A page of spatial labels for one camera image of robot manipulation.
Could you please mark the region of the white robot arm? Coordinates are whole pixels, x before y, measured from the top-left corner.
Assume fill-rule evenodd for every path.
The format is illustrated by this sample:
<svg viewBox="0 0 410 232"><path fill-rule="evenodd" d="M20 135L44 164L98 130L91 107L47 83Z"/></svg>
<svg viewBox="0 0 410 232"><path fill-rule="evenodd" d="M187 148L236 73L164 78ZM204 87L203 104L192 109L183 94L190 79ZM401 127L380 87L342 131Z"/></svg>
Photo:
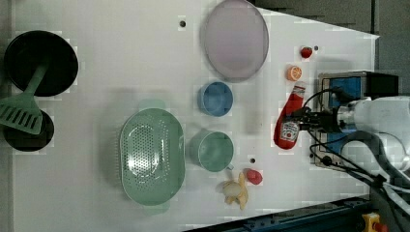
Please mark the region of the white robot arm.
<svg viewBox="0 0 410 232"><path fill-rule="evenodd" d="M339 155L351 166L381 174L381 186L404 212L409 211L409 98L364 98L329 110L304 106L285 117L303 131L342 132Z"/></svg>

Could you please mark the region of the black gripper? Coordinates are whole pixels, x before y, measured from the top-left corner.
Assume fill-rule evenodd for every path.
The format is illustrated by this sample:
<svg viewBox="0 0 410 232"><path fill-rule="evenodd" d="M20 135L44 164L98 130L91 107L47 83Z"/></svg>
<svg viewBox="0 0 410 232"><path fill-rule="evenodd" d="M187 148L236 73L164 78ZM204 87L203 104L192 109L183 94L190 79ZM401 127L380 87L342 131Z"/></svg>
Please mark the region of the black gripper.
<svg viewBox="0 0 410 232"><path fill-rule="evenodd" d="M291 120L299 123L301 131L340 132L334 110L313 112L306 106L292 112Z"/></svg>

